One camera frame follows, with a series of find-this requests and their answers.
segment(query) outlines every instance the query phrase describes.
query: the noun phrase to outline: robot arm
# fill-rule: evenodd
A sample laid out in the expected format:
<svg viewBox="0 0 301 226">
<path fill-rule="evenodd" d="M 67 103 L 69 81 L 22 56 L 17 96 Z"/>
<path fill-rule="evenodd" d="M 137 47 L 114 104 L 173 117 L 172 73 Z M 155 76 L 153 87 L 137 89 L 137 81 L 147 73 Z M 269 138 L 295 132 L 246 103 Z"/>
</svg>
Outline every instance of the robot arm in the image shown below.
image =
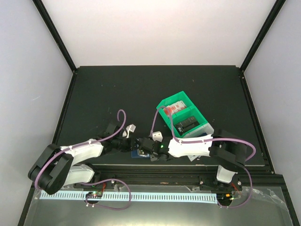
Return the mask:
<svg viewBox="0 0 301 226">
<path fill-rule="evenodd" d="M 113 134 L 119 128 L 110 124 L 102 137 Z M 232 137 L 233 135 L 219 130 L 217 133 L 196 138 L 181 138 L 180 143 L 172 137 L 163 138 L 160 132 L 152 134 L 152 137 L 136 138 L 135 126 L 128 126 L 123 136 L 113 137 L 104 142 L 96 142 L 90 139 L 84 145 L 62 146 L 54 144 L 47 146 L 42 155 L 35 162 L 28 173 L 30 180 L 35 181 L 42 167 L 56 153 L 70 148 L 57 157 L 41 174 L 38 185 L 48 194 L 54 194 L 63 186 L 80 182 L 89 182 L 94 171 L 87 165 L 75 165 L 86 159 L 98 157 L 110 152 L 113 148 L 123 152 L 140 150 L 150 155 L 151 161 L 168 161 L 182 156 L 206 156 L 215 158 L 219 164 L 216 178 L 212 179 L 215 188 L 217 183 L 229 184 L 239 168 L 243 168 L 246 160 L 246 145 L 235 142 L 203 142 L 196 144 L 183 144 L 183 141 L 200 141 L 218 137 Z"/>
</svg>

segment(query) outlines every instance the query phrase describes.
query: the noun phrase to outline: black frame edge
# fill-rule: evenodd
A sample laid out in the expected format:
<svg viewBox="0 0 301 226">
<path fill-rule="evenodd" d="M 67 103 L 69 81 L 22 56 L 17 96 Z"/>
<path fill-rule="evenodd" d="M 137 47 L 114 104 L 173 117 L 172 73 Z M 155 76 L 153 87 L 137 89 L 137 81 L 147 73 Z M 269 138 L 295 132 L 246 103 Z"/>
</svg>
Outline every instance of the black frame edge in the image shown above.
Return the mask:
<svg viewBox="0 0 301 226">
<path fill-rule="evenodd" d="M 23 226 L 25 224 L 25 220 L 30 208 L 30 204 L 32 202 L 34 191 L 35 191 L 34 186 L 31 186 L 18 222 L 18 226 Z"/>
<path fill-rule="evenodd" d="M 288 211 L 290 213 L 293 226 L 300 226 L 300 223 L 299 223 L 295 208 L 293 207 L 293 202 L 291 200 L 291 197 L 290 197 L 290 194 L 289 194 L 288 190 L 282 190 L 282 193 L 283 193 L 283 196 L 284 196 L 284 199 L 285 199 L 285 202 L 286 202 L 286 206 L 287 206 Z"/>
<path fill-rule="evenodd" d="M 272 26 L 275 18 L 277 17 L 279 11 L 281 10 L 282 6 L 284 5 L 286 0 L 276 0 L 272 10 L 270 11 L 267 19 L 265 20 L 265 22 L 263 23 L 254 43 L 252 44 L 248 54 L 246 55 L 240 70 L 241 71 L 245 71 L 246 68 L 248 67 L 249 63 L 251 62 L 253 56 L 255 55 L 258 47 L 260 46 L 262 40 L 264 39 L 265 35 L 267 34 L 267 32 L 269 31 L 269 28 Z"/>
<path fill-rule="evenodd" d="M 243 72 L 239 75 L 239 78 L 240 78 L 241 86 L 242 86 L 244 94 L 245 94 L 247 105 L 249 107 L 249 111 L 250 111 L 250 114 L 251 114 L 251 118 L 252 118 L 252 121 L 253 121 L 255 132 L 256 132 L 256 135 L 257 135 L 257 139 L 259 141 L 260 148 L 263 151 L 262 152 L 263 157 L 267 159 L 267 161 L 269 163 L 270 171 L 275 172 L 274 166 L 273 166 L 273 163 L 272 163 L 269 151 L 268 151 L 268 147 L 267 147 L 267 144 L 265 142 L 263 132 L 262 132 L 262 129 L 261 129 L 261 126 L 260 126 L 260 123 L 259 123 L 259 120 L 258 120 L 258 117 L 257 117 L 257 114 L 256 114 L 254 103 L 252 101 L 250 90 L 248 88 L 248 84 L 246 82 L 245 75 L 244 75 Z"/>
<path fill-rule="evenodd" d="M 56 129 L 55 129 L 55 134 L 54 134 L 53 139 L 52 139 L 53 144 L 57 144 L 58 139 L 60 137 L 63 122 L 64 122 L 64 119 L 65 119 L 65 116 L 66 116 L 66 113 L 67 113 L 68 105 L 69 105 L 71 95 L 72 95 L 72 92 L 73 92 L 73 88 L 74 88 L 74 85 L 75 85 L 75 81 L 76 81 L 76 78 L 77 78 L 77 74 L 78 74 L 77 71 L 75 71 L 72 75 L 70 85 L 69 85 L 69 88 L 68 88 L 68 91 L 67 91 L 67 95 L 66 95 L 66 98 L 65 98 L 65 101 L 64 101 L 64 105 L 63 105 L 63 108 L 62 108 L 62 111 L 61 111 L 61 115 L 60 115 L 60 118 L 58 120 Z"/>
<path fill-rule="evenodd" d="M 59 35 L 57 29 L 55 28 L 54 23 L 52 22 L 50 15 L 48 14 L 42 0 L 32 0 L 35 4 L 36 8 L 38 9 L 41 17 L 43 18 L 46 26 L 48 27 L 52 37 L 54 38 L 57 46 L 59 47 L 62 55 L 64 56 L 65 60 L 67 61 L 67 64 L 69 65 L 72 72 L 76 71 L 76 66 L 71 59 L 71 56 L 66 48 L 66 46 L 63 43 L 63 40 L 61 39 L 61 36 Z"/>
</svg>

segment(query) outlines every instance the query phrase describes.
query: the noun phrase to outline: green box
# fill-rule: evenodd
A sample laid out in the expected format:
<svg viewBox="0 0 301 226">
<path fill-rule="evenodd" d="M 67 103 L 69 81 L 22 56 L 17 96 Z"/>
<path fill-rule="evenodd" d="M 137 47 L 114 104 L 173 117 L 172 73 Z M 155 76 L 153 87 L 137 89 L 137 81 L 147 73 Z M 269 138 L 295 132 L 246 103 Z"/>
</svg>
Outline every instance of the green box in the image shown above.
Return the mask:
<svg viewBox="0 0 301 226">
<path fill-rule="evenodd" d="M 193 104 L 193 102 L 189 99 L 189 97 L 186 95 L 184 91 L 181 91 L 177 94 L 174 94 L 166 99 L 163 99 L 160 104 L 157 106 L 157 109 L 161 106 L 169 106 L 172 105 L 178 101 L 183 101 L 187 108 L 175 113 L 172 115 L 173 123 L 174 125 L 191 117 L 194 116 L 197 121 L 199 122 L 199 125 L 186 133 L 184 133 L 182 136 L 178 133 L 178 131 L 174 127 L 174 134 L 176 137 L 179 138 L 188 138 L 188 137 L 198 137 L 202 134 L 212 134 L 213 128 L 208 123 L 208 121 L 204 118 L 204 116 L 201 114 L 201 112 L 198 110 L 198 108 Z M 162 116 L 163 120 L 167 124 L 167 126 L 171 129 L 171 122 L 169 117 L 165 114 L 163 109 L 159 110 L 160 115 Z"/>
</svg>

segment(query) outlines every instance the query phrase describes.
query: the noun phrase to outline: small white object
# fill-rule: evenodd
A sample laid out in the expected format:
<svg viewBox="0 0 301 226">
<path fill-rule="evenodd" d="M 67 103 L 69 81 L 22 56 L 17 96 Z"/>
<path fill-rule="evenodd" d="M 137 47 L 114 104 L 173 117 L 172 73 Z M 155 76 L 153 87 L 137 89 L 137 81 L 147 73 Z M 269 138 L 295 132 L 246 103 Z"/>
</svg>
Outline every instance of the small white object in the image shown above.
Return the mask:
<svg viewBox="0 0 301 226">
<path fill-rule="evenodd" d="M 63 186 L 80 182 L 87 183 L 92 179 L 93 175 L 94 171 L 87 165 L 71 166 Z"/>
<path fill-rule="evenodd" d="M 67 151 L 67 154 L 71 154 L 73 156 L 72 165 L 75 165 L 81 161 L 84 161 L 89 158 L 98 157 L 101 155 L 103 151 L 103 146 L 100 142 L 91 144 L 91 142 L 96 141 L 94 139 L 88 140 L 89 143 L 80 147 L 72 147 L 69 146 L 71 150 Z M 68 148 L 67 146 L 61 146 L 61 149 L 64 150 Z"/>
<path fill-rule="evenodd" d="M 212 141 L 196 143 L 196 144 L 183 144 L 183 141 L 203 141 L 207 139 L 211 139 L 211 134 L 203 137 L 194 137 L 194 138 L 179 138 L 181 143 L 172 139 L 169 143 L 169 151 L 172 156 L 179 158 L 181 156 L 209 156 L 209 148 L 212 145 Z"/>
<path fill-rule="evenodd" d="M 201 156 L 198 156 L 198 155 L 188 155 L 187 156 L 189 158 L 190 161 L 193 161 L 195 160 L 196 158 L 200 158 Z"/>
<path fill-rule="evenodd" d="M 131 125 L 129 125 L 129 126 L 127 126 L 126 127 L 126 130 L 127 130 L 127 133 L 124 131 L 123 133 L 122 133 L 122 136 L 123 137 L 129 137 L 129 135 L 130 135 L 130 132 L 134 132 L 135 131 L 135 129 L 136 129 L 136 126 L 134 125 L 134 124 L 131 124 Z"/>
<path fill-rule="evenodd" d="M 163 140 L 162 133 L 160 131 L 152 133 L 152 139 L 154 141 L 162 142 L 162 140 Z"/>
<path fill-rule="evenodd" d="M 237 172 L 227 170 L 223 166 L 219 165 L 217 169 L 216 179 L 228 184 L 232 181 L 232 178 L 236 173 Z"/>
</svg>

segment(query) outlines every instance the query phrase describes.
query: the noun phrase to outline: white bracket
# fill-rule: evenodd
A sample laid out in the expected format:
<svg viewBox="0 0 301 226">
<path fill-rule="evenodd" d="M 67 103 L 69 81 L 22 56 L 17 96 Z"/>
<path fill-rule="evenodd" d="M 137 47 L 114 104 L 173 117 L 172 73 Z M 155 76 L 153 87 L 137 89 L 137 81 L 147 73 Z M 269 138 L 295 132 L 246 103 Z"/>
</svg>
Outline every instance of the white bracket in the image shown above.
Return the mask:
<svg viewBox="0 0 301 226">
<path fill-rule="evenodd" d="M 173 157 L 179 158 L 181 156 L 209 156 L 209 148 L 212 145 L 212 141 L 195 143 L 195 144 L 183 144 L 183 141 L 203 141 L 207 139 L 212 139 L 211 134 L 203 137 L 194 138 L 179 138 L 180 143 L 172 139 L 169 143 L 169 151 Z"/>
</svg>

